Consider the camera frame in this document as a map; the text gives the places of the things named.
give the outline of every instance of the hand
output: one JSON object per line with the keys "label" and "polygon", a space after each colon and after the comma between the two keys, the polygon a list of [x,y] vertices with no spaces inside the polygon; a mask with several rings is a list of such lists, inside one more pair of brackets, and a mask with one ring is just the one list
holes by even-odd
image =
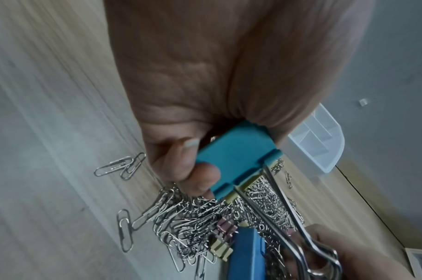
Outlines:
{"label": "hand", "polygon": [[[310,225],[306,231],[315,240],[336,250],[343,268],[343,275],[350,280],[414,280],[414,277],[399,262],[366,248],[346,236],[322,225]],[[291,238],[305,251],[309,268],[322,268],[324,262],[303,245],[297,232]],[[298,275],[297,265],[290,252],[285,252],[286,266],[291,275]]]}
{"label": "hand", "polygon": [[247,119],[282,141],[330,90],[372,2],[105,0],[154,171],[198,196],[220,178],[217,167],[195,165],[205,136]]}

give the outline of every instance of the finger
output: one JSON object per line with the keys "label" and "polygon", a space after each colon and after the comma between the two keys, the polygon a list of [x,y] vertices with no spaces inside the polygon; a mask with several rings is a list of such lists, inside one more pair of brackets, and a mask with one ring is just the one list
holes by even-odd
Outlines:
{"label": "finger", "polygon": [[220,179],[220,170],[217,166],[200,162],[195,165],[189,177],[181,182],[177,182],[178,188],[185,194],[197,197],[203,194],[206,197],[213,197],[209,188]]}
{"label": "finger", "polygon": [[154,170],[166,181],[186,180],[194,168],[199,144],[200,139],[198,138],[177,140],[166,155],[154,162]]}

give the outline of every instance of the teal binder clip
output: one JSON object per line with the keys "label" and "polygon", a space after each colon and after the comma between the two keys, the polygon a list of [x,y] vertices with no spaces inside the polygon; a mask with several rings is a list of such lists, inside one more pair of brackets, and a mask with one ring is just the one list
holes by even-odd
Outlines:
{"label": "teal binder clip", "polygon": [[211,187],[220,199],[282,154],[266,127],[243,121],[201,149],[196,163],[209,162],[220,169],[221,178]]}

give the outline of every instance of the blue binder clip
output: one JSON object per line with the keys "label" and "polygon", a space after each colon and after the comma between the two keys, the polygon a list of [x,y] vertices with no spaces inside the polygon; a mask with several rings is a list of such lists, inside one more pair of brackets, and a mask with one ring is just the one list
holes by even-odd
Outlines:
{"label": "blue binder clip", "polygon": [[266,127],[243,121],[201,149],[196,163],[209,162],[220,169],[221,178],[211,187],[220,199],[282,154]]}
{"label": "blue binder clip", "polygon": [[255,228],[240,227],[229,258],[228,280],[265,280],[265,239]]}

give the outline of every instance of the fingernail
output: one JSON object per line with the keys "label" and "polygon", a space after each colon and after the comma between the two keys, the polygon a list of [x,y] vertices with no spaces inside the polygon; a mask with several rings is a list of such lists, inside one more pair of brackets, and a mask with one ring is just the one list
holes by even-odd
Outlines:
{"label": "fingernail", "polygon": [[187,140],[183,143],[183,148],[187,149],[187,148],[191,148],[191,147],[194,147],[194,146],[198,146],[199,144],[200,144],[200,139],[192,138],[192,139],[189,139],[189,140]]}

